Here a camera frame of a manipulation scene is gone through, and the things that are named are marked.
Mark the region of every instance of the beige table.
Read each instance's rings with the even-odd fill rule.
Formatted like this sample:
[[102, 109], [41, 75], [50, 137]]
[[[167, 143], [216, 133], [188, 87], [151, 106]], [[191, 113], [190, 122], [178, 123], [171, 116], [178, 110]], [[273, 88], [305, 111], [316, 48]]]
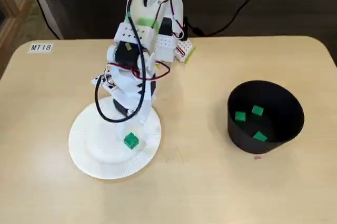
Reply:
[[[111, 41], [52, 42], [51, 54], [21, 46], [0, 81], [1, 224], [337, 223], [337, 69], [320, 42], [194, 39], [190, 61], [158, 85], [158, 153], [118, 181], [85, 175], [68, 153]], [[261, 160], [226, 132], [230, 91], [257, 79], [290, 90], [305, 112], [301, 134]]]

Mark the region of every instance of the green cube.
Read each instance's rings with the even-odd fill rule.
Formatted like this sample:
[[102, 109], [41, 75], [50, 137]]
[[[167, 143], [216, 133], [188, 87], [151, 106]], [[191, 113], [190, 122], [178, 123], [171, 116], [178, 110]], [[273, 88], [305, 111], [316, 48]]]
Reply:
[[261, 133], [260, 131], [257, 132], [254, 136], [253, 136], [254, 139], [257, 139], [259, 141], [266, 141], [268, 139], [267, 136], [265, 136], [263, 133]]
[[257, 105], [254, 105], [254, 106], [253, 106], [253, 109], [252, 109], [252, 113], [254, 113], [254, 114], [258, 115], [258, 116], [262, 116], [263, 110], [264, 110], [264, 109], [263, 109], [262, 107], [259, 107], [259, 106], [257, 106]]
[[124, 139], [125, 145], [127, 145], [130, 149], [134, 149], [138, 144], [139, 140], [137, 136], [135, 136], [133, 133], [129, 133], [125, 139]]
[[236, 121], [246, 121], [246, 113], [245, 112], [235, 112], [235, 120]]

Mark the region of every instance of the black container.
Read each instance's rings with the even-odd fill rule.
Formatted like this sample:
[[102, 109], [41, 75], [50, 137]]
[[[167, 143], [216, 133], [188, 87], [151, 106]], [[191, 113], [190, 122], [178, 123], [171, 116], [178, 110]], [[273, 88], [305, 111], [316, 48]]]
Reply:
[[[304, 125], [299, 101], [275, 83], [242, 83], [232, 91], [227, 105], [229, 136], [235, 145], [248, 153], [267, 153], [294, 139]], [[252, 113], [254, 105], [264, 109], [261, 116]], [[236, 112], [245, 112], [246, 121], [236, 121]], [[266, 141], [253, 138], [259, 131], [267, 136]]]

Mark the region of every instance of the robotic arm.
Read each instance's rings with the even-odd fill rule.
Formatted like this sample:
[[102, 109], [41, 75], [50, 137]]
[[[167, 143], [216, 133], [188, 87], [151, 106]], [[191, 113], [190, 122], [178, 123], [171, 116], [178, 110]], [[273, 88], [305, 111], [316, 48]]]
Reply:
[[[93, 80], [97, 110], [108, 122], [135, 118], [144, 124], [154, 100], [156, 81], [170, 71], [163, 61], [171, 63], [176, 57], [185, 62], [193, 51], [184, 31], [182, 0], [128, 0], [126, 17], [114, 42], [107, 51], [104, 74]], [[158, 75], [156, 64], [167, 72]], [[115, 107], [124, 115], [122, 119], [103, 114], [98, 102], [100, 87], [113, 96]]]

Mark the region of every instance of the white paper plate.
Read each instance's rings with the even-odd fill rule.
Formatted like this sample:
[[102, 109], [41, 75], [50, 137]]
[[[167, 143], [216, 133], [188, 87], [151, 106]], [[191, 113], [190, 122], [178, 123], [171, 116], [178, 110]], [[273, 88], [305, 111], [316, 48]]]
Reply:
[[[111, 97], [100, 100], [109, 118], [122, 118]], [[160, 120], [153, 108], [145, 125], [131, 128], [140, 143], [133, 150], [117, 136], [118, 124], [103, 120], [92, 103], [76, 118], [69, 133], [69, 152], [76, 166], [89, 176], [118, 179], [144, 168], [154, 157], [161, 140]]]

